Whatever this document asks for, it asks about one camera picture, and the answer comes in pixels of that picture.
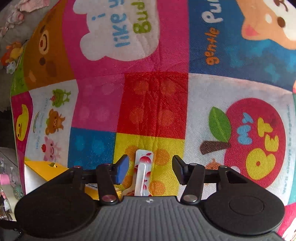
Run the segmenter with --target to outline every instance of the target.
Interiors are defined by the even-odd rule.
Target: blue square
[[[83,166],[95,169],[103,163],[112,163],[116,133],[71,128],[68,167]]]
[[[276,25],[265,22],[267,32],[256,28],[266,21],[263,0],[189,0],[188,4],[190,73],[252,80],[292,91],[296,50],[267,34]],[[253,17],[243,15],[252,7]]]

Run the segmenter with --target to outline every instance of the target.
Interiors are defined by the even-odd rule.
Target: cartoon duck
[[[16,136],[20,141],[23,141],[27,132],[29,123],[29,111],[26,105],[22,104],[22,114],[17,118]]]

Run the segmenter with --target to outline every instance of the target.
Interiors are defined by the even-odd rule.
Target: cartoon bear
[[[65,117],[62,117],[62,114],[59,115],[57,111],[54,111],[54,109],[51,109],[48,114],[48,119],[46,120],[46,129],[45,134],[49,135],[50,133],[53,134],[56,131],[59,131],[59,128],[62,130],[64,129],[64,126],[62,125],[62,122],[65,120]]]
[[[29,90],[74,79],[62,36],[67,1],[59,1],[39,23],[26,46],[23,71]]]
[[[237,0],[245,17],[242,37],[270,39],[286,49],[296,49],[296,8],[286,0]]]

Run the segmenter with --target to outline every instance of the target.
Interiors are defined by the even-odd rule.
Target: cartoon dog
[[[296,8],[286,0],[237,0],[245,17],[242,37],[270,39],[286,49],[296,49]]]
[[[54,111],[54,109],[51,109],[48,114],[48,119],[46,120],[46,129],[45,134],[49,135],[50,133],[53,134],[56,131],[59,131],[59,128],[62,130],[64,129],[64,126],[62,125],[62,122],[65,120],[65,117],[62,117],[62,114],[59,115],[57,111]]]

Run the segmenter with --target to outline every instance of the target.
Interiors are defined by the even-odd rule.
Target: colorful fabric mat
[[[154,153],[149,192],[180,197],[179,155],[277,195],[279,234],[293,240],[295,21],[286,0],[60,0],[12,85],[23,188],[25,159],[93,169],[128,154],[123,190],[144,149]],[[214,191],[205,184],[203,198]]]

